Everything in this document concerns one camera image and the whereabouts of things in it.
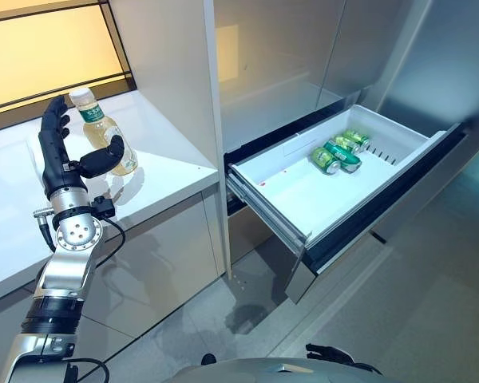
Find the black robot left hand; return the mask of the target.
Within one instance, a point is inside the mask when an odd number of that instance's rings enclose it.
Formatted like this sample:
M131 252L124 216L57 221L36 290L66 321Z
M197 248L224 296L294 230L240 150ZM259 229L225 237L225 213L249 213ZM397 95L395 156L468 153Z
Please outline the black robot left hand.
M42 183L47 198L63 188L85 189L84 178L92 179L111 171L121 162L125 151L123 139L114 135L104 148L86 154L79 161L70 160L64 142L69 135L67 110L63 96L53 98L43 113L38 133L44 160Z

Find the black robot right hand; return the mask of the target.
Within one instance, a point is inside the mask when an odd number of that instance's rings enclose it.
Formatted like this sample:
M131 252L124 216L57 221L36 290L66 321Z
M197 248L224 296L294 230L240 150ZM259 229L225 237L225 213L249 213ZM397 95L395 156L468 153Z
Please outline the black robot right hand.
M363 363L354 361L351 355L332 346L315 345L308 343L305 345L308 359L329 361L339 363L341 365L348 365L360 369L371 370L371 367Z

